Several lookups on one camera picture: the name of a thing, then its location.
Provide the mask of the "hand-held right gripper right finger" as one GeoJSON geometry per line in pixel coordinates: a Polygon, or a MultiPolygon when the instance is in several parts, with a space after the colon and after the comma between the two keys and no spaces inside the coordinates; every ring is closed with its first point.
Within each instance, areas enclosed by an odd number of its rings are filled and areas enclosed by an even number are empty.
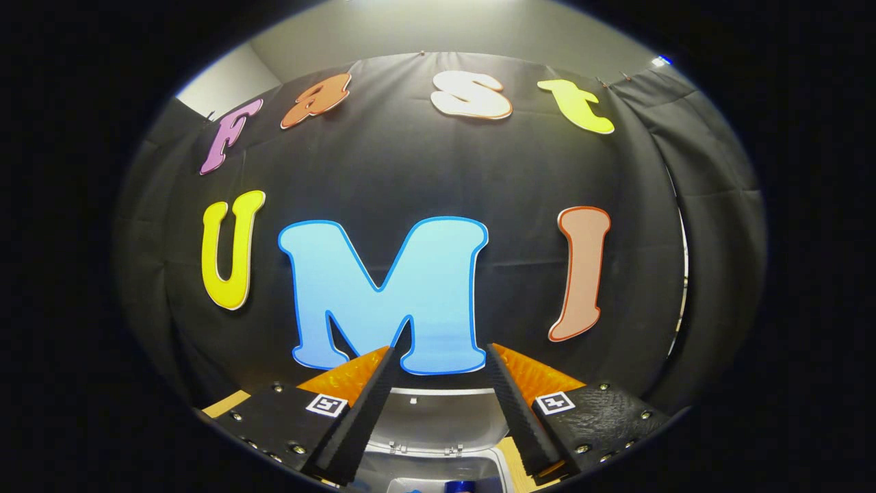
{"type": "Polygon", "coordinates": [[[583,383],[501,344],[486,350],[486,372],[537,485],[591,475],[673,421],[613,381],[583,383]]]}

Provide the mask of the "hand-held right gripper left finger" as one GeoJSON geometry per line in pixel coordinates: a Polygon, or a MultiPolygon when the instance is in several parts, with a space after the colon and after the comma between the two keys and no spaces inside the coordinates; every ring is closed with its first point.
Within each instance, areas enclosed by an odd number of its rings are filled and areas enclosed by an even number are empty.
{"type": "Polygon", "coordinates": [[[397,376],[398,349],[385,346],[308,383],[238,391],[199,418],[272,467],[341,487],[354,480],[397,376]]]}

